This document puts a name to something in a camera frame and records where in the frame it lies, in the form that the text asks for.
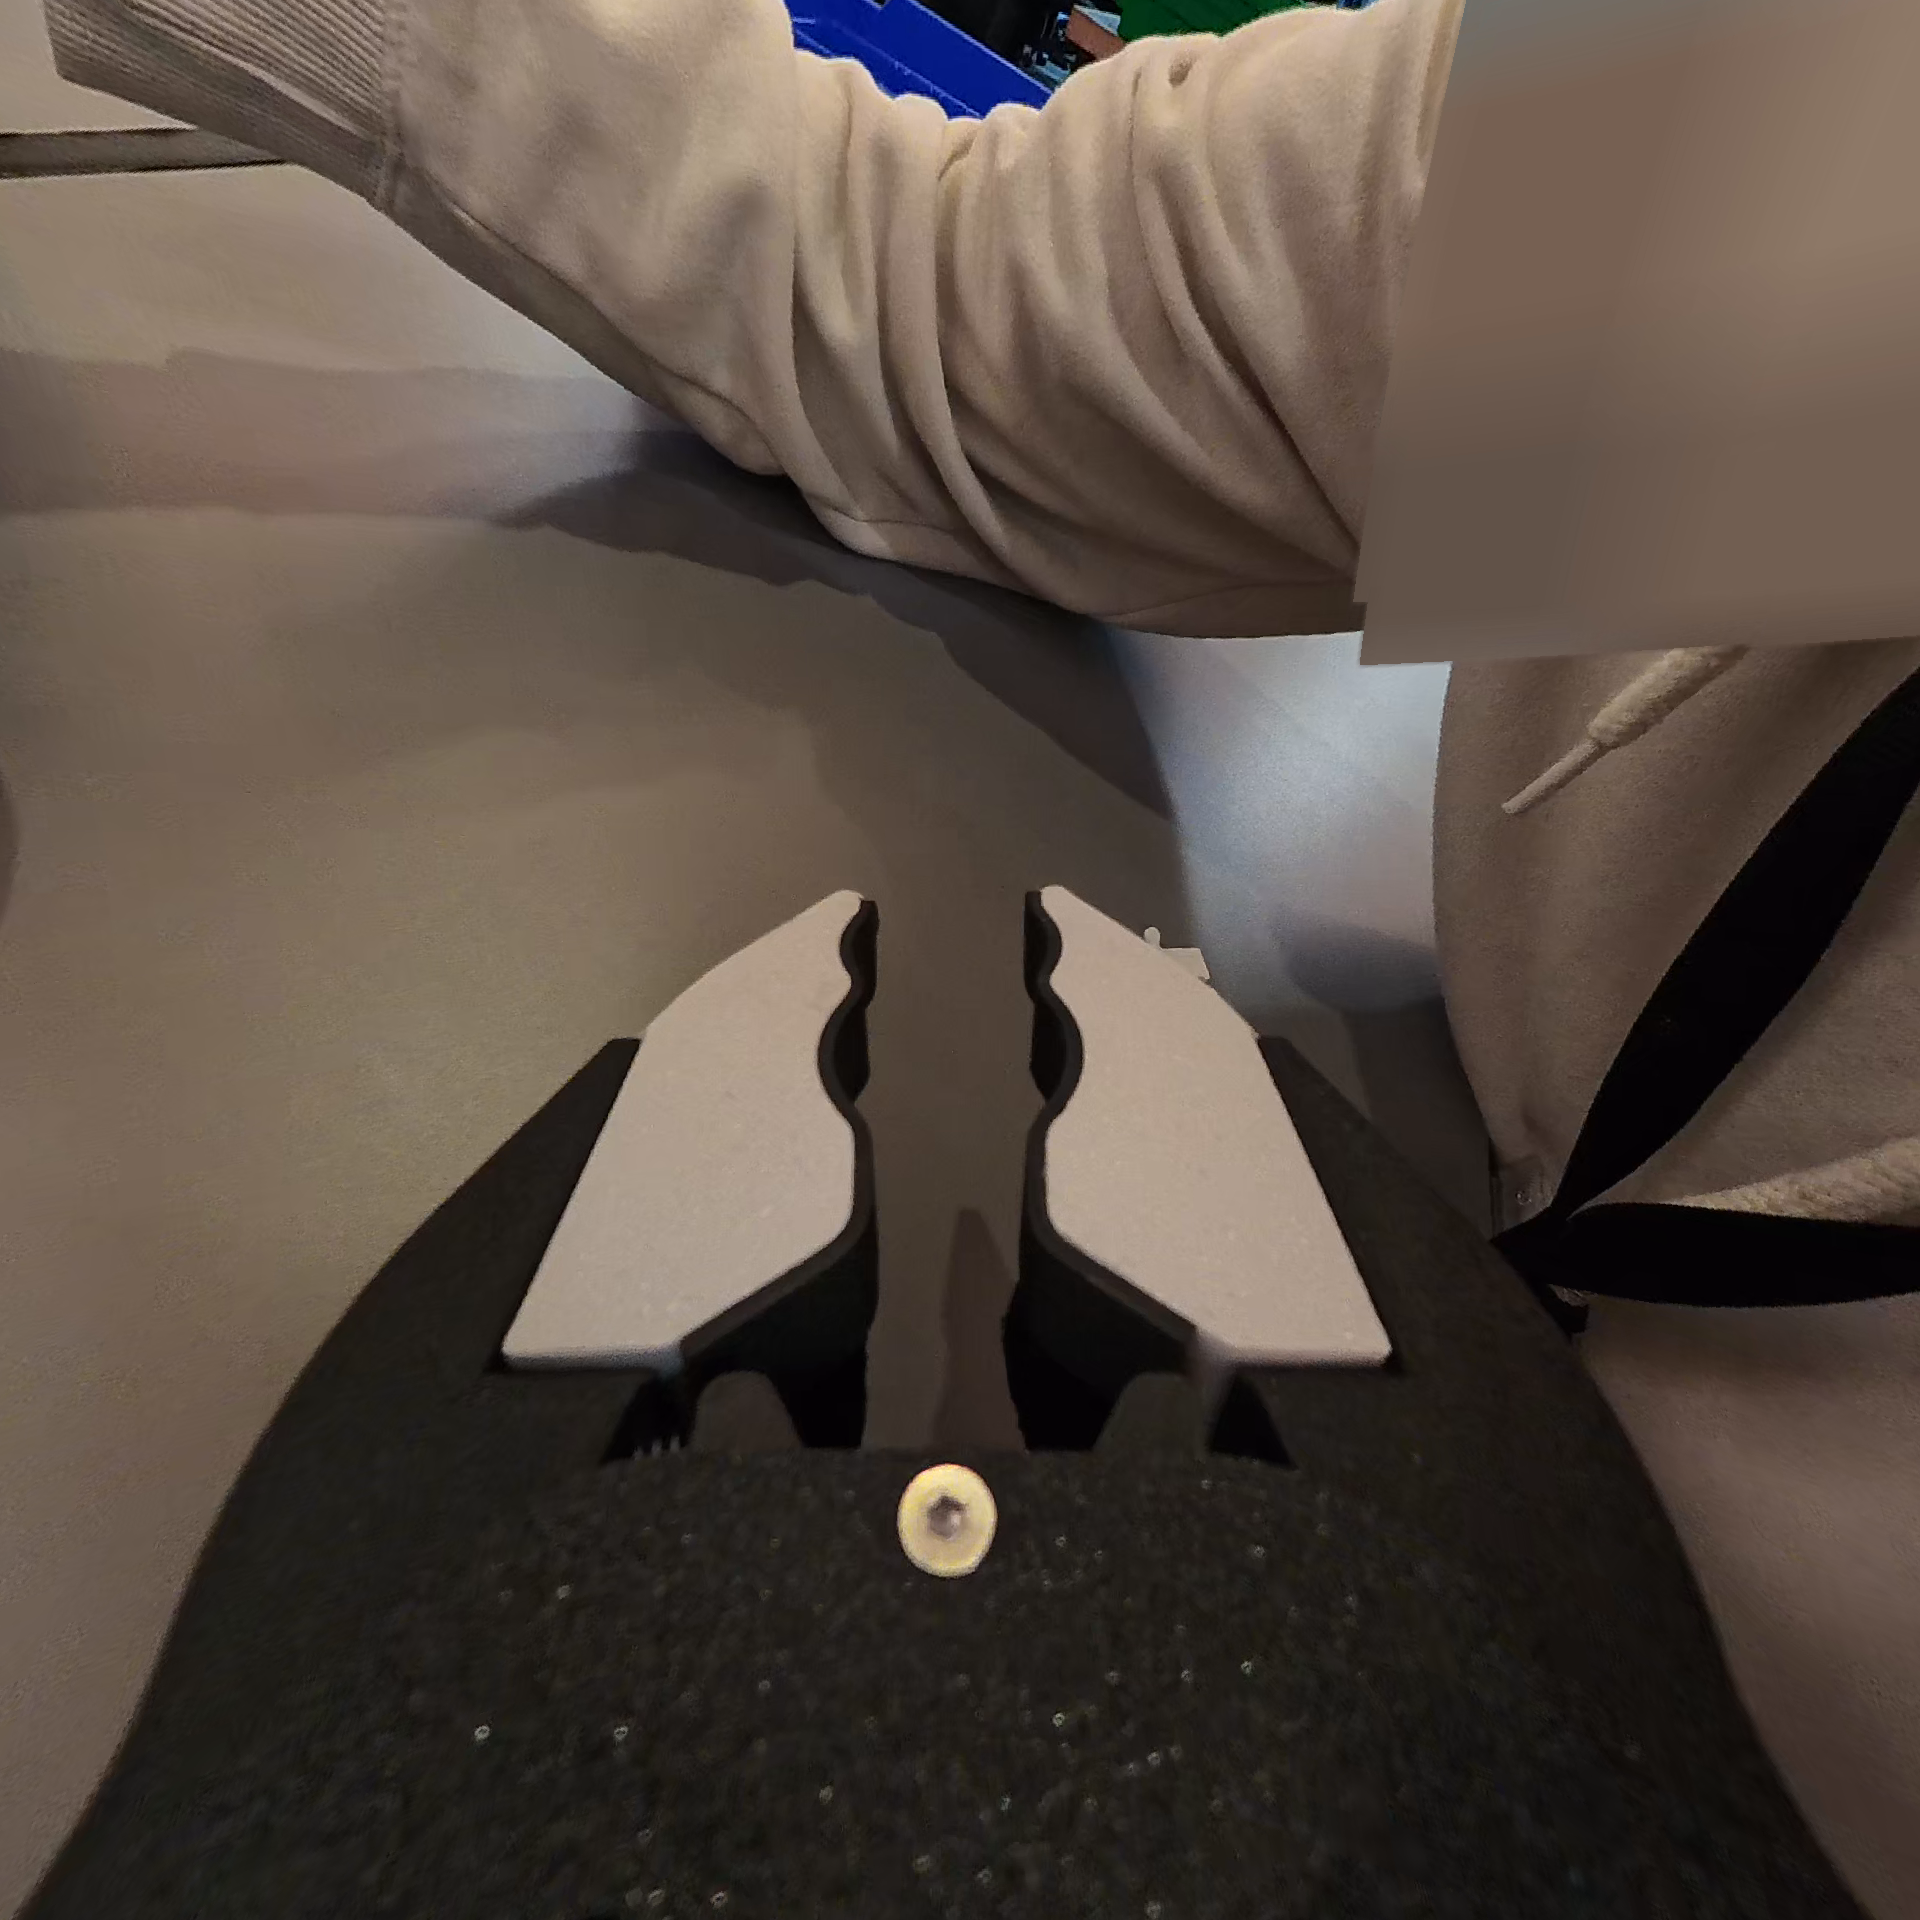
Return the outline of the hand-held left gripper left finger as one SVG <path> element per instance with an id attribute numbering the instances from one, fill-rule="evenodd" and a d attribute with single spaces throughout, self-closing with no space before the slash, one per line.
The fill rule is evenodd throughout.
<path id="1" fill-rule="evenodd" d="M 763 1373 L 861 1353 L 873 1287 L 865 1085 L 877 908 L 829 893 L 733 951 L 643 1030 L 503 1334 L 518 1372 Z M 785 1299 L 852 1283 L 851 1319 Z"/>

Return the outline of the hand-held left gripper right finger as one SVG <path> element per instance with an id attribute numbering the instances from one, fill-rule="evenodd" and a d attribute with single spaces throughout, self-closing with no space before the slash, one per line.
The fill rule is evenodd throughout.
<path id="1" fill-rule="evenodd" d="M 1022 1309 L 1089 1382 L 1379 1368 L 1390 1336 L 1257 1033 L 1185 948 L 1024 903 L 1039 1116 Z"/>

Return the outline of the person's right forearm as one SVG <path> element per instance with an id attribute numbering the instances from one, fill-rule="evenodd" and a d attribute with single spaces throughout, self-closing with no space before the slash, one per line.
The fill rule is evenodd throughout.
<path id="1" fill-rule="evenodd" d="M 333 181 L 871 559 L 1349 633 L 1460 4 L 951 119 L 772 3 L 67 3 L 57 72 Z"/>

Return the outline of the beige hoodie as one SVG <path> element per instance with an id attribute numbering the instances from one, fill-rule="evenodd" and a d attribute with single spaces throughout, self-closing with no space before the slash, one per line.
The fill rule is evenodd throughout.
<path id="1" fill-rule="evenodd" d="M 1455 1051 L 1501 1171 L 1550 1193 L 1687 937 L 1916 639 L 1457 663 L 1433 798 Z M 1916 1227 L 1916 807 L 1811 981 L 1614 1198 Z M 1591 1309 L 1735 1680 L 1875 1916 L 1916 1916 L 1916 1294 Z"/>

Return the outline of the blue plastic bin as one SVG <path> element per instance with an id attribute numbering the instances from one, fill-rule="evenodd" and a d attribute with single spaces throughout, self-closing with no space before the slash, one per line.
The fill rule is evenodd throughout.
<path id="1" fill-rule="evenodd" d="M 949 116 L 1043 108 L 1049 86 L 918 3 L 785 3 L 793 40 L 852 61 L 891 97 L 933 101 Z"/>

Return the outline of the green plastic bin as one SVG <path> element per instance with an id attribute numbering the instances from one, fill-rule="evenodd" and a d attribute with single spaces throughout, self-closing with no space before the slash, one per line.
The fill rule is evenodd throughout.
<path id="1" fill-rule="evenodd" d="M 1153 36 L 1228 33 L 1264 16 L 1294 9 L 1327 7 L 1327 3 L 1249 0 L 1249 3 L 1119 3 L 1117 36 L 1136 44 Z"/>

